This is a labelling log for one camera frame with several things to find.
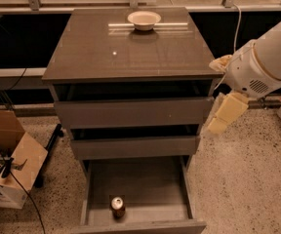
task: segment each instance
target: dresser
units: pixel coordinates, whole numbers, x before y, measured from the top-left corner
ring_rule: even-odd
[[[206,226],[186,171],[221,74],[208,67],[213,56],[185,8],[145,9],[161,16],[145,32],[127,21],[130,8],[75,10],[42,79],[87,179],[72,233]],[[109,207],[117,196],[126,206],[118,219]]]

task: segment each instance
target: drawer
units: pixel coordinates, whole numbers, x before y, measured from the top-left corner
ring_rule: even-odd
[[[72,233],[198,234],[186,170],[180,157],[90,161],[80,226]],[[126,211],[113,217],[119,196]]]
[[[193,155],[199,136],[72,140],[78,160]]]
[[[67,129],[202,124],[213,99],[64,101],[55,109]]]

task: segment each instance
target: can in drawer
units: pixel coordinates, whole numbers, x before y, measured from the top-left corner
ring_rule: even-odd
[[[121,197],[114,197],[111,200],[110,207],[115,218],[120,218],[125,214],[125,205]]]

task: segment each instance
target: floor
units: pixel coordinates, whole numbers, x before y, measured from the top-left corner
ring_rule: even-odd
[[[46,145],[55,116],[22,117],[25,130]],[[195,217],[203,234],[281,234],[281,120],[276,109],[248,110],[221,136],[207,131],[188,170]],[[85,178],[68,136],[59,138],[44,186],[31,196],[46,233],[69,233],[79,224]],[[42,233],[30,200],[22,210],[0,209],[0,234]]]

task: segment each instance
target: white bowl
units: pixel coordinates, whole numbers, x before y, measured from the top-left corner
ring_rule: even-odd
[[[147,11],[133,12],[128,16],[128,21],[134,25],[135,29],[141,31],[151,30],[160,20],[161,17],[158,14]]]

